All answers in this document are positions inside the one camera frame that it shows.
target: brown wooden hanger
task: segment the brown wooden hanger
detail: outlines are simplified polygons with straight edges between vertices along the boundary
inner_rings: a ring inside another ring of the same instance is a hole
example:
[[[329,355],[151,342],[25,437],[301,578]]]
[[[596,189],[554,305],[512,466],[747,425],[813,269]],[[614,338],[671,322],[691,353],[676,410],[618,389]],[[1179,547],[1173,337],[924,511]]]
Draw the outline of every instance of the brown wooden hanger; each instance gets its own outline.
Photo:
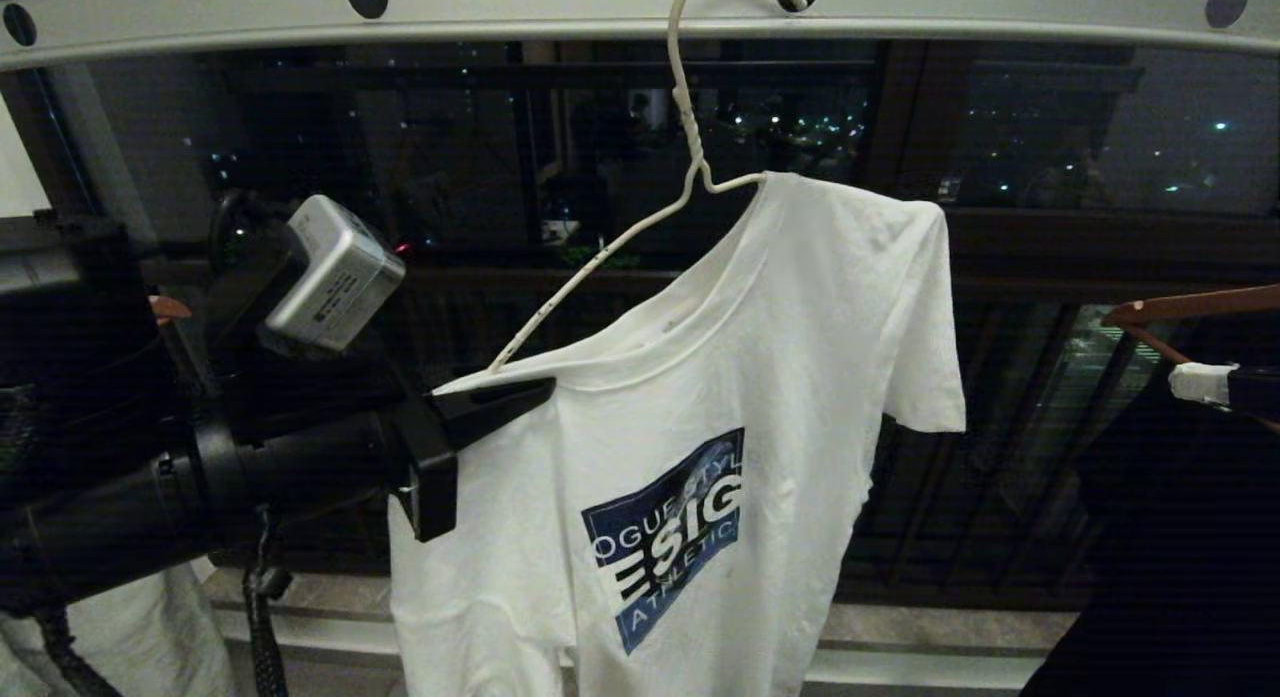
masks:
[[[1160,352],[1175,364],[1193,361],[1181,352],[1166,345],[1155,334],[1147,333],[1146,325],[1165,322],[1171,318],[1215,317],[1215,315],[1243,315],[1256,311],[1280,311],[1280,284],[1267,286],[1248,286],[1244,290],[1202,292],[1197,295],[1156,297],[1152,301],[1125,302],[1102,317],[1103,327],[1123,327],[1151,349]],[[1254,418],[1280,434],[1280,425],[1267,419]]]

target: white t-shirt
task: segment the white t-shirt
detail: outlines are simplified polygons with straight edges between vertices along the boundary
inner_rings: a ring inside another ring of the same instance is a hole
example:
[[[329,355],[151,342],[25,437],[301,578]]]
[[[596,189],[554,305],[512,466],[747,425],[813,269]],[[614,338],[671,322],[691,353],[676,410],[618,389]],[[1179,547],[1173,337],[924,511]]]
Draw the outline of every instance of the white t-shirt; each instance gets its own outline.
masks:
[[[964,430],[947,253],[936,205],[769,173],[659,295],[440,388],[557,377],[460,455],[457,529],[390,510],[411,693],[559,696],[568,647],[585,697],[796,694],[881,414]]]
[[[236,678],[214,610],[188,565],[178,565],[67,609],[73,647],[128,697],[225,697]],[[74,697],[32,619],[0,615],[0,693]]]

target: blue rectangular logo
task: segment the blue rectangular logo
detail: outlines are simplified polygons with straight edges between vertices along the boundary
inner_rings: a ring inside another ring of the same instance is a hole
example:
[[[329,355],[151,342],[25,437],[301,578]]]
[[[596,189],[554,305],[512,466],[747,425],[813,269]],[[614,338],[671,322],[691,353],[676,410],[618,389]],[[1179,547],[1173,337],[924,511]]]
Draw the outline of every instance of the blue rectangular logo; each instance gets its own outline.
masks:
[[[737,542],[744,428],[708,439],[648,487],[582,510],[630,655],[723,547]]]

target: white wire hanger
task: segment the white wire hanger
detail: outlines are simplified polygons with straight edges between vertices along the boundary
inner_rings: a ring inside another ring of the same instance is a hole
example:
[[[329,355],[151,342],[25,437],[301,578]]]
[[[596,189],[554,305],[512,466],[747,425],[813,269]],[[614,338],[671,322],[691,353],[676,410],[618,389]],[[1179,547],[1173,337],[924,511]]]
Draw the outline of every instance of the white wire hanger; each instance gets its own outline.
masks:
[[[636,237],[639,233],[645,231],[645,229],[654,226],[654,224],[662,223],[663,219],[671,217],[672,214],[676,214],[684,208],[685,205],[689,205],[689,197],[694,194],[694,178],[698,176],[698,173],[703,173],[703,185],[708,192],[712,192],[712,194],[736,191],[739,187],[755,185],[755,183],[765,180],[765,174],[763,171],[744,174],[744,176],[728,179],[727,182],[718,183],[718,185],[712,178],[712,165],[707,161],[707,156],[703,152],[703,138],[698,133],[698,119],[694,116],[694,100],[689,95],[689,79],[685,78],[685,63],[680,59],[680,15],[685,13],[686,1],[687,0],[672,0],[671,14],[667,17],[667,55],[671,58],[672,77],[676,78],[676,87],[671,91],[671,93],[676,100],[677,109],[680,110],[680,123],[681,127],[685,128],[685,138],[689,142],[690,157],[689,171],[685,173],[685,188],[680,194],[680,200],[676,200],[672,205],[667,205],[654,214],[650,214],[649,217],[641,219],[640,223],[632,224],[627,231],[623,231],[622,235],[616,238],[616,240],[609,242],[604,249],[596,252],[594,258],[582,265],[582,269],[577,270],[577,274],[575,274],[570,281],[564,283],[564,285],[559,288],[554,295],[552,295],[552,299],[547,301],[547,304],[541,306],[541,308],[534,313],[534,317],[529,318],[529,322],[520,329],[520,333],[516,333],[516,336],[511,338],[507,347],[503,347],[503,349],[498,352],[498,357],[493,361],[493,364],[489,364],[488,372],[498,372],[503,364],[507,364],[507,361],[516,354],[516,350],[520,349],[526,340],[529,340],[534,329],[538,329],[538,325],[543,324],[543,320],[547,318],[547,316],[552,313],[558,304],[561,304],[564,297],[567,297],[573,288],[579,286],[579,284],[584,281],[589,274],[595,272],[595,269],[600,267],[600,263],[604,263],[604,260],[608,260],[613,252],[621,249],[622,246],[626,246],[632,237]],[[803,10],[809,6],[809,0],[791,0],[791,4],[795,5],[797,10]]]

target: dark clothing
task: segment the dark clothing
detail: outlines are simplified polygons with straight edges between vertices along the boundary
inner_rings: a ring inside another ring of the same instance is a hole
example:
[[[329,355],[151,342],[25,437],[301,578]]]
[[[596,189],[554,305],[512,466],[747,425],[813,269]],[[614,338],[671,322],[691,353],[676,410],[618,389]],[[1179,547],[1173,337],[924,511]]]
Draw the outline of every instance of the dark clothing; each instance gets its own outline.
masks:
[[[1212,320],[1185,349],[1280,364],[1280,315]],[[1166,377],[1079,460],[1098,586],[1024,696],[1280,694],[1280,436]]]

